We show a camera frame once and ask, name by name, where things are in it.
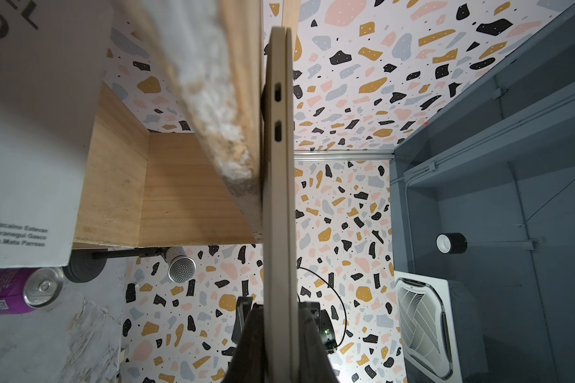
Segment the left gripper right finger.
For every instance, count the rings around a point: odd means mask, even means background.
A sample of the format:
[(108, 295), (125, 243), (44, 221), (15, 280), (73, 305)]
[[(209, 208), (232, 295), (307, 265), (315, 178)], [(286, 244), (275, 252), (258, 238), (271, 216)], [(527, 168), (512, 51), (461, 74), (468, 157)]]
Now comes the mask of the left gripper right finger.
[(297, 381), (301, 383), (337, 383), (338, 379), (328, 359), (324, 326), (319, 310), (299, 306), (299, 368)]

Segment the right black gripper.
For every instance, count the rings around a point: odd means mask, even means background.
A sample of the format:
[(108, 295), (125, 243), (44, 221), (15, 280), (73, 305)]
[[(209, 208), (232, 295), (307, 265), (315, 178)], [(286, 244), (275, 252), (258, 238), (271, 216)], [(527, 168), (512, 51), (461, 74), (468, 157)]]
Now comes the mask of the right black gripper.
[(328, 354), (334, 354), (338, 349), (338, 344), (332, 320), (327, 310), (323, 310), (317, 302), (299, 302), (299, 308), (312, 314), (324, 348)]

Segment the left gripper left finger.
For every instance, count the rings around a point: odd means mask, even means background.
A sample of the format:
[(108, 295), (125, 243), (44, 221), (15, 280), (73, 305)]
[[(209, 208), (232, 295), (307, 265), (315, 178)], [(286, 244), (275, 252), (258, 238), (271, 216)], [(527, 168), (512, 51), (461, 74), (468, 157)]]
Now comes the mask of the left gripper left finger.
[(262, 306), (255, 305), (244, 324), (241, 339), (229, 364), (223, 383), (262, 383), (267, 372), (265, 325)]

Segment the silver laptop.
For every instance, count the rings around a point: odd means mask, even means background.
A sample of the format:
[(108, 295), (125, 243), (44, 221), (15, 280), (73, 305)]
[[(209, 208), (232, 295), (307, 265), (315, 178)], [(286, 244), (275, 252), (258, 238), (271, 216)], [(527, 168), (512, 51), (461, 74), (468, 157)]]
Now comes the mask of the silver laptop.
[(299, 380), (292, 32), (272, 28), (264, 87), (264, 341), (269, 382)]

